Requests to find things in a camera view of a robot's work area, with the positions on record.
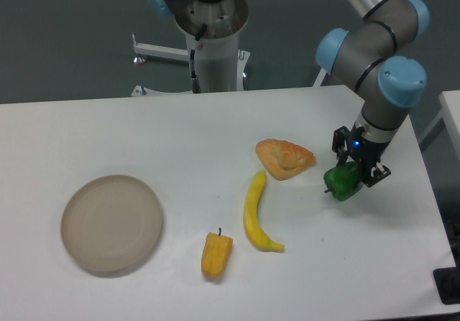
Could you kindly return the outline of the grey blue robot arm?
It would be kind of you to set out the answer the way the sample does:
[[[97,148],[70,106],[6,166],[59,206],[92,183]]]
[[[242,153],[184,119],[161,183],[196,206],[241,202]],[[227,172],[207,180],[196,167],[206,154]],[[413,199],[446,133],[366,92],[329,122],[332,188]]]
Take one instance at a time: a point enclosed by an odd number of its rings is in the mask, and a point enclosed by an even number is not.
[[[249,18],[246,0],[148,0],[173,16],[186,38],[185,61],[192,91],[212,93],[242,87],[239,33]],[[420,100],[426,72],[398,50],[427,29],[421,0],[348,0],[364,24],[357,32],[331,30],[316,50],[316,62],[364,101],[351,128],[333,133],[338,167],[355,163],[353,186],[371,187],[390,175],[381,157]]]

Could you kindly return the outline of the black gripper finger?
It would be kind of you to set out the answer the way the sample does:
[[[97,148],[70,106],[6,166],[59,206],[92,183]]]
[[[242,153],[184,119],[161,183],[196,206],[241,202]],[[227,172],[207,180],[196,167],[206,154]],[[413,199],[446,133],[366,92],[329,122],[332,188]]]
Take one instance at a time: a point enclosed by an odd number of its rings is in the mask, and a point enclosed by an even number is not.
[[[359,183],[372,187],[391,175],[391,170],[374,161],[358,161]]]
[[[350,130],[347,127],[342,126],[334,131],[332,141],[332,151],[336,154],[337,165],[344,165],[347,163],[351,156],[348,148],[348,138],[350,136]]]

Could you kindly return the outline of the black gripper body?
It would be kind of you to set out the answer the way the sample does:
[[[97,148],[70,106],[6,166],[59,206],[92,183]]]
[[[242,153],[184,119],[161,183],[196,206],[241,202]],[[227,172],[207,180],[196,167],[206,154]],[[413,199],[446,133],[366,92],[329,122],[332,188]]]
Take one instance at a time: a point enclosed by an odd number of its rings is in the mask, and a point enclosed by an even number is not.
[[[388,131],[378,129],[366,121],[356,121],[350,138],[351,158],[358,161],[381,163],[381,156],[388,147]]]

